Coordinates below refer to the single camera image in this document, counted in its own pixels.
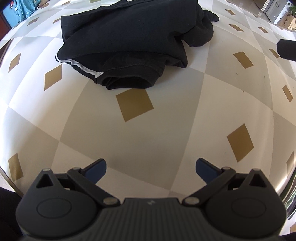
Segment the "black jacket with white stripes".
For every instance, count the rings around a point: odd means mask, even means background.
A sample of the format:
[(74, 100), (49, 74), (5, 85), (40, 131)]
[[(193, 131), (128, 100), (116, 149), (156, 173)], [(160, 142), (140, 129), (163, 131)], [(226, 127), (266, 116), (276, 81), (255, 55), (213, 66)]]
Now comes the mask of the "black jacket with white stripes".
[(185, 68), (219, 17), (197, 1), (118, 1), (62, 16), (56, 60), (107, 89), (155, 85), (166, 66)]

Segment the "cardboard box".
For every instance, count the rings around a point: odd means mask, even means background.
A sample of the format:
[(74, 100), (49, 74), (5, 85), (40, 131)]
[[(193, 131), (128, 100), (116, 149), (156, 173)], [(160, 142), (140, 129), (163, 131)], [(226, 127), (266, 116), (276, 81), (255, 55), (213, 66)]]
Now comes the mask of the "cardboard box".
[(295, 31), (296, 29), (295, 17), (293, 15), (289, 15), (289, 16), (285, 15), (280, 19), (277, 25), (282, 28)]

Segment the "checkered diamond tablecloth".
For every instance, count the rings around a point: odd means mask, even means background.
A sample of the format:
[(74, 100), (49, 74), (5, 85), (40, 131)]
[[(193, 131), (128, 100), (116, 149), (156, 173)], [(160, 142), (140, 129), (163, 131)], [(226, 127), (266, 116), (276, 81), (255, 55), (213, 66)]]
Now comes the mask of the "checkered diamond tablecloth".
[(119, 199), (178, 197), (204, 181), (204, 158), (240, 173), (260, 168), (277, 192), (295, 169), (295, 63), (276, 54), (282, 29), (238, 1), (215, 12), (213, 39), (186, 48), (148, 89), (107, 90), (56, 61), (60, 18), (111, 1), (50, 1), (8, 32), (1, 64), (1, 168), (26, 192), (44, 168), (64, 173), (104, 158), (99, 186)]

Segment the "blue cartoon garment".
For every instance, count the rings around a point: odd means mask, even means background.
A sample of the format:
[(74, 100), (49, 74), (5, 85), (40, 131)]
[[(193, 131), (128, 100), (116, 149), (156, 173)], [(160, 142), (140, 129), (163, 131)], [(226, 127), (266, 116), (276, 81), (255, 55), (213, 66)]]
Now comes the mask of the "blue cartoon garment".
[(15, 11), (18, 24), (30, 17), (42, 5), (41, 0), (21, 0), (13, 1), (12, 3), (11, 9)]

